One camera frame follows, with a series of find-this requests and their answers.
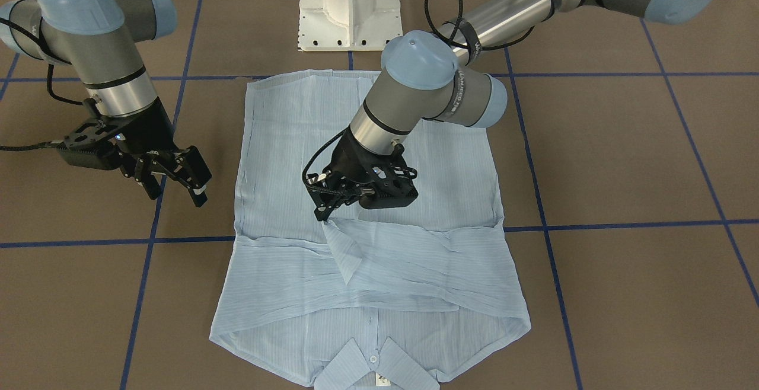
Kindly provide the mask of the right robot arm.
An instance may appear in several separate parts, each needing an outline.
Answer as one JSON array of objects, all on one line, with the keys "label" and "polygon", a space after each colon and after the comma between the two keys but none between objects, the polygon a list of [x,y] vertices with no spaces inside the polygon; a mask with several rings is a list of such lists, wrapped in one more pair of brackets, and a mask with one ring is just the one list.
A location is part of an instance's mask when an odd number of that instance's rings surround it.
[{"label": "right robot arm", "polygon": [[164,175],[183,185],[193,204],[207,201],[211,170],[195,146],[180,149],[174,129],[136,44],[176,30],[172,0],[18,0],[2,6],[2,42],[47,63],[46,87],[56,65],[71,66],[87,96],[89,117],[55,149],[68,165],[116,170],[134,179],[150,199]]}]

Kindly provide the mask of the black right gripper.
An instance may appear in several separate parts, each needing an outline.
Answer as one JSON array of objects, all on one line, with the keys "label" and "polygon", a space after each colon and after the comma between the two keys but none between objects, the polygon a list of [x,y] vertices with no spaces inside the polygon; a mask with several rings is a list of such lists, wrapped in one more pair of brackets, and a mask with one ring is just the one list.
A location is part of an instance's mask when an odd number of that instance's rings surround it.
[{"label": "black right gripper", "polygon": [[[205,190],[212,178],[211,170],[195,145],[183,150],[176,147],[173,125],[159,98],[134,114],[105,116],[104,122],[121,130],[125,141],[119,142],[119,148],[124,156],[157,152],[161,158],[169,161],[173,180],[187,189],[194,206],[201,208],[207,202]],[[159,160],[155,157],[141,156],[136,160],[135,180],[152,200],[162,194],[160,183],[154,176],[154,170],[159,168]]]}]

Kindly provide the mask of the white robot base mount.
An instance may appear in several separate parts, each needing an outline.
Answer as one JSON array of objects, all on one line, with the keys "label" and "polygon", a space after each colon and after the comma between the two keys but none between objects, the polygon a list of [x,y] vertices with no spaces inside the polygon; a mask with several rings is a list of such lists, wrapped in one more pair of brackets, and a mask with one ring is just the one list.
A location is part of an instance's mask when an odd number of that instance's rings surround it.
[{"label": "white robot base mount", "polygon": [[302,52],[381,52],[402,36],[400,0],[300,0]]}]

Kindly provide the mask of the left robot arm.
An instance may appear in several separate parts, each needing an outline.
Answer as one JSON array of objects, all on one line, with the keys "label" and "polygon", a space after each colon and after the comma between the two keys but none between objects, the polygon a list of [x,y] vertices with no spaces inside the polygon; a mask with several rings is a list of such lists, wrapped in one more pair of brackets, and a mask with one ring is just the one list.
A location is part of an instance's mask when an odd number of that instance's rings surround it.
[{"label": "left robot arm", "polygon": [[302,171],[325,222],[345,204],[404,208],[415,201],[417,171],[403,158],[404,141],[421,120],[488,128],[507,106],[504,85],[469,65],[483,52],[516,44],[559,12],[588,5],[661,24],[681,24],[713,0],[490,0],[448,22],[391,39],[381,72],[350,125],[331,139],[320,173]]}]

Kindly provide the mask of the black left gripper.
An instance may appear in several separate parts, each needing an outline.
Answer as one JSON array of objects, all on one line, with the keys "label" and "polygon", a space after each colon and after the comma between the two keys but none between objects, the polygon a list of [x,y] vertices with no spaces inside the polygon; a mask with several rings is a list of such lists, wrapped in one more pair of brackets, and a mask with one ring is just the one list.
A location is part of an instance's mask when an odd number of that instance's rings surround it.
[{"label": "black left gripper", "polygon": [[325,222],[334,209],[339,208],[341,204],[359,203],[363,194],[361,182],[367,180],[359,163],[360,148],[364,149],[363,145],[352,135],[340,136],[338,144],[331,153],[330,163],[323,169],[323,172],[328,172],[328,175],[319,183],[321,187],[339,193],[320,193],[319,199],[314,201],[314,216],[318,222]]}]

